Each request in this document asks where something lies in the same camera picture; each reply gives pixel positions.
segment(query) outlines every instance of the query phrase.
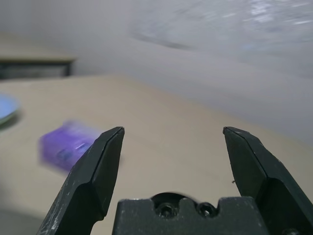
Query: gray wall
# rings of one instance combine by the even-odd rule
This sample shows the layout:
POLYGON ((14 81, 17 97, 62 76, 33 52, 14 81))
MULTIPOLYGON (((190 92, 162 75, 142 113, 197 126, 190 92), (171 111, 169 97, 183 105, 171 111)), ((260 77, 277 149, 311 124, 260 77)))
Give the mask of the gray wall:
POLYGON ((313 143, 313 80, 132 39, 132 0, 20 1, 17 31, 75 53, 78 74, 125 73, 313 143))

